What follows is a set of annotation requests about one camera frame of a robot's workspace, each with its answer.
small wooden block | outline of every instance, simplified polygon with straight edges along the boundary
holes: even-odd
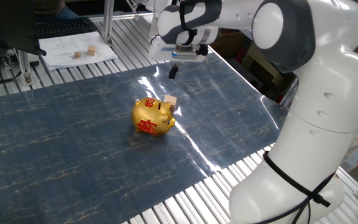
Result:
[[[164,102],[170,102],[172,104],[171,110],[173,111],[175,109],[175,106],[177,105],[177,98],[174,96],[165,95]]]
[[[81,57],[81,52],[74,53],[74,58],[80,58],[80,57]]]
[[[96,47],[88,46],[88,55],[95,56],[96,55]]]

plastic sheet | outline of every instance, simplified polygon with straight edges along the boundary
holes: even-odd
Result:
[[[120,223],[275,142],[287,111],[215,54],[0,97],[0,223]],[[175,127],[136,133],[139,98]]]

white paper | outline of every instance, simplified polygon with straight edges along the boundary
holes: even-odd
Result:
[[[39,41],[41,49],[47,52],[47,56],[42,56],[42,58],[50,70],[117,58],[117,55],[104,43],[98,32],[40,39]],[[88,55],[88,46],[96,47],[95,56]],[[75,58],[75,52],[81,52],[81,58]]]

aluminum rail table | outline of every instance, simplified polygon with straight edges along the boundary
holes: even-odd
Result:
[[[104,32],[103,19],[103,17],[92,18],[100,34]],[[118,59],[58,70],[49,70],[41,60],[39,66],[31,67],[33,85],[27,85],[24,77],[20,76],[14,82],[0,84],[0,96],[165,63],[154,61],[149,56],[151,20],[152,14],[113,17],[111,41],[112,49],[118,55]],[[19,70],[19,64],[13,64],[12,70],[1,69],[0,80],[13,77]],[[230,220],[228,197],[231,189],[262,162],[263,152],[271,150],[271,147],[272,145],[239,160],[124,223],[227,223]],[[358,191],[358,183],[341,168],[338,169],[337,174],[344,183],[345,200],[338,209],[319,222],[356,224],[358,203],[353,192]]]

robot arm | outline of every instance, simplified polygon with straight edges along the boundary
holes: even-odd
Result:
[[[250,29],[262,0],[196,0],[168,6],[158,14],[158,35],[150,55],[156,60],[202,62],[203,46],[215,41],[220,28]]]
[[[286,175],[313,191],[336,171],[358,130],[358,1],[194,0],[158,15],[150,54],[158,60],[200,62],[218,27],[251,29],[259,50],[300,84],[269,154]],[[338,179],[319,192],[330,206],[310,202],[316,222],[344,197]],[[296,208],[306,195],[265,161],[235,186],[233,224],[268,223]],[[293,223],[298,210],[274,223]],[[308,210],[300,210],[306,223]]]

